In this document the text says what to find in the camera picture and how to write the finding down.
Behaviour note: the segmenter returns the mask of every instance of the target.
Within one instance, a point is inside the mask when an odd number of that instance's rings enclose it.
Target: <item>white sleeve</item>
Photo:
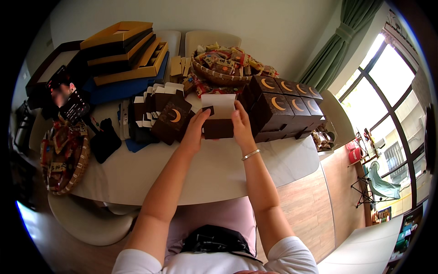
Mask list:
[[[152,273],[161,273],[160,262],[154,256],[138,249],[122,250],[112,271],[112,274]]]
[[[318,273],[315,259],[310,250],[296,236],[284,238],[274,244],[265,264],[267,271],[278,273]]]

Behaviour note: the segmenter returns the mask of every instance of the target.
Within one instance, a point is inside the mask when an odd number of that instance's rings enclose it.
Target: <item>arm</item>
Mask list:
[[[210,110],[202,113],[200,109],[190,120],[180,146],[146,195],[124,249],[142,250],[163,265],[169,224],[177,210],[191,160],[201,148],[201,127],[209,115]]]
[[[232,115],[234,138],[242,150],[242,156],[257,150],[251,133],[248,114],[239,101],[235,101],[236,111]],[[268,256],[271,248],[279,240],[294,236],[280,206],[277,189],[266,169],[260,153],[244,161],[249,200],[254,210],[261,244]]]

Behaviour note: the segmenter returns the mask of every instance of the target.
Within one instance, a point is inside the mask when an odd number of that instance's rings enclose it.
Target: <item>hand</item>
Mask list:
[[[248,113],[239,101],[234,101],[236,110],[231,114],[234,126],[234,138],[242,150],[242,155],[248,155],[257,149],[254,138],[252,137],[251,125]]]
[[[181,141],[180,148],[189,155],[195,155],[201,149],[201,139],[204,138],[202,134],[202,125],[205,120],[210,116],[210,109],[202,112],[200,109],[191,119],[189,126],[183,140]]]

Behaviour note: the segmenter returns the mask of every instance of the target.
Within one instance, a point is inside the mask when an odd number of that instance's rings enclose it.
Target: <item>curtain tie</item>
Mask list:
[[[339,37],[341,37],[348,44],[350,44],[355,33],[356,32],[354,31],[354,29],[352,29],[347,24],[344,24],[342,22],[335,31],[335,34],[337,34]]]

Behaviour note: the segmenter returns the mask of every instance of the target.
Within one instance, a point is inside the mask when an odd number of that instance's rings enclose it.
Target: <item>open box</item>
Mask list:
[[[152,31],[152,23],[122,21],[81,42],[87,60],[128,53]]]
[[[210,117],[205,120],[205,139],[232,138],[234,136],[231,114],[235,110],[235,94],[202,94],[202,110],[210,109]]]
[[[128,53],[89,60],[92,75],[114,74],[130,71],[145,51],[154,43],[156,35],[151,32],[138,42]]]
[[[80,51],[81,42],[72,41],[60,44],[34,72],[26,85],[26,94],[29,97],[28,104],[31,110],[46,107],[55,109],[56,106],[46,88],[46,82],[62,65],[67,67],[78,88],[81,88],[89,79],[90,72],[87,61]]]
[[[152,45],[145,51],[140,61],[132,68],[131,71],[124,71],[111,75],[94,77],[96,85],[104,85],[108,83],[157,76],[164,56],[166,55],[169,45],[167,42],[161,42],[161,38],[157,38]]]

